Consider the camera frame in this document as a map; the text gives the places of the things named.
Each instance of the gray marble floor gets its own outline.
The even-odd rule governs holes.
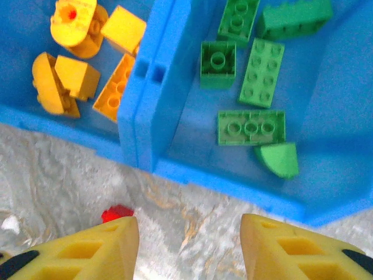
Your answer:
[[[0,125],[0,250],[12,254],[100,223],[124,204],[139,221],[135,279],[244,279],[239,227],[252,204],[179,185],[44,134]],[[373,210],[316,230],[373,256]]]

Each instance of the blue plastic wall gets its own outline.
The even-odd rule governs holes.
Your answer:
[[[280,2],[262,0],[258,14]],[[373,1],[334,0],[321,31],[282,42],[272,109],[286,111],[287,140],[297,143],[300,176],[291,181],[262,167],[250,147],[217,145],[219,110],[255,109],[237,103],[249,46],[238,51],[230,90],[199,88],[200,44],[215,40],[225,4],[175,0],[151,70],[162,78],[150,75],[135,117],[138,166],[315,226],[371,207]]]
[[[153,0],[98,0],[98,3],[103,5],[109,14],[117,5],[121,5],[147,21],[141,55],[145,53],[148,61],[153,59],[173,1],[158,0],[153,4]],[[43,51],[54,56],[62,54],[74,57],[51,37],[50,17],[54,10],[55,0],[12,0],[0,3],[0,121],[26,130],[45,132],[92,148],[105,158],[136,166],[135,155],[132,156],[135,160],[131,160],[130,153],[126,154],[126,157],[123,155],[118,126],[92,110],[94,100],[87,103],[78,102],[82,116],[78,120],[50,115],[37,102],[37,92],[32,86],[31,75],[35,57]],[[87,60],[101,73],[96,96],[121,57],[122,54],[104,40],[100,52]],[[135,100],[137,91],[130,92],[131,98]]]

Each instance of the blue plastic bin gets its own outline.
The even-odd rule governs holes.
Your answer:
[[[262,0],[258,14],[281,2]],[[254,109],[237,103],[253,37],[230,90],[199,88],[200,44],[215,40],[225,4],[175,0],[150,66],[163,78],[149,74],[133,125],[138,167],[314,226],[371,207],[373,1],[333,0],[334,17],[317,34],[282,42],[272,109],[286,111],[287,140],[297,143],[300,176],[291,181],[261,166],[252,148],[217,144],[219,110]]]
[[[54,2],[0,4],[1,122],[309,225],[372,206],[373,0],[332,0],[335,15],[317,34],[282,42],[272,109],[286,111],[287,140],[297,143],[300,176],[291,181],[262,167],[250,147],[217,145],[217,112],[253,108],[237,103],[252,39],[237,54],[238,78],[230,90],[199,88],[200,44],[216,38],[226,0],[98,1],[108,13],[119,4],[147,20],[118,126],[92,110],[94,100],[79,102],[79,120],[50,115],[37,103],[35,57],[43,51],[71,57],[50,35]],[[281,2],[262,0],[258,14]],[[120,58],[104,41],[88,60],[102,74],[96,96]]]

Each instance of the green lego brick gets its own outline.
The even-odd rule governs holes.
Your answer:
[[[259,161],[280,178],[292,179],[299,174],[295,143],[254,147]]]
[[[330,0],[299,0],[279,7],[267,6],[256,25],[259,38],[281,40],[316,33],[331,17]]]
[[[237,47],[249,43],[260,0],[228,0],[217,32],[217,39],[235,41]]]
[[[219,111],[219,145],[263,145],[285,142],[285,112]]]
[[[200,87],[227,89],[236,76],[235,42],[202,42],[200,60]]]
[[[269,108],[279,75],[285,46],[255,38],[239,102]]]

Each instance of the green 2x4 brick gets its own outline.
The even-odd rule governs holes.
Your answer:
[[[259,2],[228,0],[217,33],[218,40],[235,41],[237,47],[245,48],[249,43]]]
[[[202,89],[227,89],[236,76],[235,42],[202,42],[200,86]]]
[[[281,40],[317,32],[331,17],[330,0],[299,0],[278,7],[267,6],[256,25],[259,38]]]
[[[269,108],[285,46],[256,38],[252,45],[239,102]]]
[[[219,145],[263,145],[285,142],[285,112],[219,111]]]

